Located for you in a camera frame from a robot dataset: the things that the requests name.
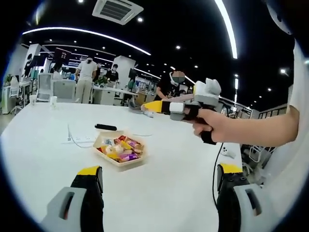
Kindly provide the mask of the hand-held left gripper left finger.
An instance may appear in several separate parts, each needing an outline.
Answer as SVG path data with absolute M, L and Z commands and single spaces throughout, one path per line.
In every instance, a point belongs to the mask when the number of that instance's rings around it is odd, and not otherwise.
M 45 232 L 102 232 L 104 201 L 102 167 L 80 170 L 47 205 Z

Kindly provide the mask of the person's right hand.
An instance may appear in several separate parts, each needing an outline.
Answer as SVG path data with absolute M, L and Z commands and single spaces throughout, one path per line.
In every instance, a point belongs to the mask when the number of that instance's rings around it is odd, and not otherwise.
M 199 137 L 202 132 L 211 132 L 211 139 L 214 142 L 232 142 L 233 119 L 209 109 L 199 109 L 197 117 L 206 123 L 195 121 L 193 123 L 194 135 Z

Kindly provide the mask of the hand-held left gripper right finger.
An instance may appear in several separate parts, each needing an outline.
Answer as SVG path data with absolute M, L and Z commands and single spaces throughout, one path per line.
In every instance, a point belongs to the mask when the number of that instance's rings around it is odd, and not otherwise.
M 263 195 L 234 164 L 217 166 L 216 207 L 220 232 L 262 232 Z

